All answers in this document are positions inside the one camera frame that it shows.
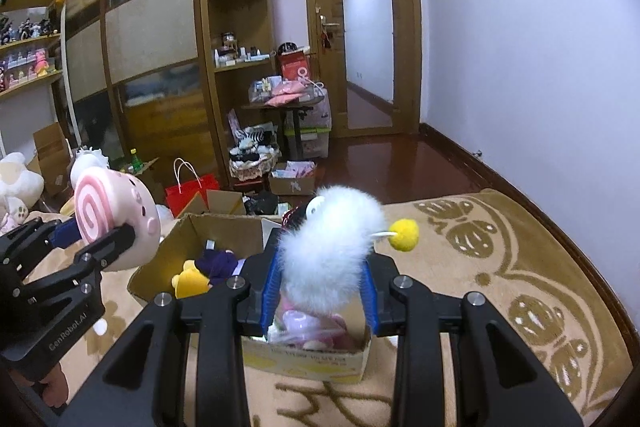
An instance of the yellow pom pom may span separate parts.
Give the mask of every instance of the yellow pom pom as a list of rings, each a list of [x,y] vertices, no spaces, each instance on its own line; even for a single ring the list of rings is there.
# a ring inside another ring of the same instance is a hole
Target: yellow pom pom
[[[401,252],[412,251],[420,237],[418,223],[413,219],[399,219],[389,227],[389,232],[396,232],[396,235],[389,237],[389,243]]]

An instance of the wooden door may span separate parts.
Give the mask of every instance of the wooden door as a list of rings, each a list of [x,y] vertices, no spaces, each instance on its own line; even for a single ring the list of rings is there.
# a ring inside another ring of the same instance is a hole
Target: wooden door
[[[420,0],[307,0],[307,9],[312,72],[329,91],[334,136],[417,132]]]

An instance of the carpet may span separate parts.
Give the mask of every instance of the carpet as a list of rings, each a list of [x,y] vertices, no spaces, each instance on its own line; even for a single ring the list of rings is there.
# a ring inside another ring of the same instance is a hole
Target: carpet
[[[526,210],[503,194],[448,196],[385,206],[389,222],[416,219],[420,243],[399,253],[380,243],[401,273],[432,291],[485,293],[532,348],[590,425],[632,368],[620,331],[595,288],[560,244]],[[39,214],[46,220],[57,217]],[[30,280],[71,263],[79,245],[56,250]],[[104,273],[107,334],[89,331],[62,360],[71,393],[140,311],[127,293],[133,270]],[[447,426],[455,426],[450,349],[443,336]],[[388,424],[396,349],[374,339],[364,379],[337,385],[245,368],[254,427],[383,427]],[[185,419],[193,425],[193,357],[187,368]]]

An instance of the red shopping bag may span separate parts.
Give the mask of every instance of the red shopping bag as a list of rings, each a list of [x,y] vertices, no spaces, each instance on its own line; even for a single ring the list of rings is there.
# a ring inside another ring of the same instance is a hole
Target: red shopping bag
[[[176,169],[175,165],[180,163],[180,166]],[[180,183],[180,169],[186,166],[193,175],[196,176],[196,179],[192,181],[188,181],[186,183]],[[196,173],[193,165],[189,162],[184,161],[182,158],[176,158],[174,160],[174,174],[175,180],[178,183],[173,187],[169,187],[165,189],[166,192],[166,203],[169,205],[172,214],[177,216],[181,213],[183,208],[187,206],[187,204],[191,201],[191,198],[194,197],[196,192],[199,192],[202,195],[202,199],[207,201],[207,190],[219,190],[220,185],[218,184],[217,179],[213,176],[213,174],[205,174],[203,177],[199,177]]]

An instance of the pink plastic bag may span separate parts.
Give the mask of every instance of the pink plastic bag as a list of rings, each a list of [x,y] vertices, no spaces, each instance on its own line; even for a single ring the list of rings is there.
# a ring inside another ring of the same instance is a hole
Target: pink plastic bag
[[[278,96],[280,94],[292,94],[295,92],[303,92],[306,89],[302,82],[294,80],[292,82],[283,81],[279,83],[276,87],[273,88],[271,94],[273,96]]]
[[[292,93],[292,94],[279,94],[279,95],[274,96],[273,98],[270,98],[269,100],[267,100],[265,105],[271,105],[272,107],[278,107],[279,105],[284,105],[286,103],[293,102],[294,100],[299,99],[300,95],[302,95],[301,92],[295,92],[295,93]]]

